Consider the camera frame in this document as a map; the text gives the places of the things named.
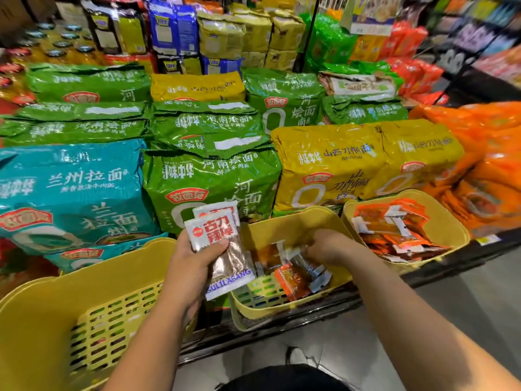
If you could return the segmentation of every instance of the hand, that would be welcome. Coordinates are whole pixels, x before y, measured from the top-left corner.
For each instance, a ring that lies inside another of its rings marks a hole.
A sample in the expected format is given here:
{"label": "hand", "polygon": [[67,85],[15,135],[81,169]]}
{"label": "hand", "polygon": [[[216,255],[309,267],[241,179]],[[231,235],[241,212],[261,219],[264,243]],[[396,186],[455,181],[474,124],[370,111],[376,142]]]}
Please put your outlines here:
{"label": "hand", "polygon": [[194,253],[186,230],[179,234],[160,296],[162,300],[168,300],[168,305],[183,310],[186,325],[201,305],[208,280],[208,266],[228,249],[229,244],[228,239],[221,239]]}
{"label": "hand", "polygon": [[358,258],[366,259],[375,256],[366,246],[331,229],[316,230],[313,234],[313,243],[307,248],[305,254],[318,262],[347,267]]}

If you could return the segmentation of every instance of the gray floor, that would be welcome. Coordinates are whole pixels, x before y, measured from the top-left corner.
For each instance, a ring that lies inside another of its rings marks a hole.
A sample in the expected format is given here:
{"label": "gray floor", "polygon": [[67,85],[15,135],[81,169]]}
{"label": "gray floor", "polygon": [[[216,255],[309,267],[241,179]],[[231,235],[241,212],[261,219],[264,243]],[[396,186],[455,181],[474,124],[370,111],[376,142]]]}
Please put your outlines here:
{"label": "gray floor", "polygon": [[[460,276],[419,288],[438,312],[521,379],[521,249]],[[319,368],[362,391],[404,390],[364,308],[179,369],[173,391],[212,391],[219,383],[284,363],[300,347]]]}

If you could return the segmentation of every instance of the left hand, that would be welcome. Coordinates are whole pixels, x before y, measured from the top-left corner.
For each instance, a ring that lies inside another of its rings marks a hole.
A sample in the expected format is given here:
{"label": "left hand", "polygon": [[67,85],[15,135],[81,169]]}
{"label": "left hand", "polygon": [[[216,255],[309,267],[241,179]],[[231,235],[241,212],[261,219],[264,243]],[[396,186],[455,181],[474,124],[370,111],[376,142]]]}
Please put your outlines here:
{"label": "left hand", "polygon": [[196,315],[201,305],[204,287],[208,280],[208,266],[228,249],[229,244],[228,239],[221,239],[194,253],[186,229],[179,234],[176,250],[168,265],[160,300],[167,300],[169,305],[175,305],[183,310],[185,326]]}

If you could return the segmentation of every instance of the yellow basket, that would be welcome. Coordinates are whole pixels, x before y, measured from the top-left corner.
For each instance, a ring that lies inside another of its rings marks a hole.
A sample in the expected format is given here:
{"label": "yellow basket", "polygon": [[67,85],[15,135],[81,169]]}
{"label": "yellow basket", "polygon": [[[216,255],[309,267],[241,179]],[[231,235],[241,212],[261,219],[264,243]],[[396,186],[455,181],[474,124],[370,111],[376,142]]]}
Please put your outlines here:
{"label": "yellow basket", "polygon": [[[176,241],[62,277],[28,282],[0,301],[3,391],[89,389],[106,380],[153,307]],[[185,332],[191,335],[195,321]]]}
{"label": "yellow basket", "polygon": [[441,256],[435,256],[434,258],[427,259],[425,261],[418,261],[413,263],[394,263],[385,261],[385,263],[398,274],[412,272],[431,261],[440,261],[447,254],[450,254],[451,252],[454,252],[461,247],[465,247],[471,240],[466,228],[456,218],[454,218],[454,216],[445,207],[438,203],[435,198],[429,196],[425,192],[414,189],[408,189],[393,196],[364,200],[363,202],[350,200],[344,205],[342,221],[347,226],[349,232],[351,232],[351,234],[354,236],[355,240],[365,245],[351,224],[351,218],[355,214],[356,206],[361,203],[387,203],[401,197],[413,199],[419,204],[425,206],[426,213],[430,217],[429,222],[427,222],[424,226],[424,230],[428,238],[434,244],[449,245],[453,247],[453,249]]}
{"label": "yellow basket", "polygon": [[[260,249],[280,240],[285,240],[285,247],[296,247],[299,244],[308,243],[310,231],[320,228],[333,229],[353,238],[333,211],[320,206],[309,207],[298,213],[257,223],[242,223],[241,238],[246,250]],[[258,277],[244,287],[232,291],[230,296],[242,315],[256,320],[320,298],[332,289],[352,280],[351,274],[343,267],[328,265],[327,268],[332,274],[330,288],[295,302],[287,299],[272,275]]]}

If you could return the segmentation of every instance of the forearm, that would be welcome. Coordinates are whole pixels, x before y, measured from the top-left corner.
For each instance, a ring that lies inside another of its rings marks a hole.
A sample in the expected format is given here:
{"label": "forearm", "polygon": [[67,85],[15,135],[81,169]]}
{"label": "forearm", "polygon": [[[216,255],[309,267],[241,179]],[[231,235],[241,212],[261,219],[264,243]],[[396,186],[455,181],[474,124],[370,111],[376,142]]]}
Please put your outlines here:
{"label": "forearm", "polygon": [[371,321],[408,391],[518,390],[519,382],[376,256],[346,259]]}
{"label": "forearm", "polygon": [[105,391],[170,391],[184,332],[184,310],[160,297],[110,376]]}

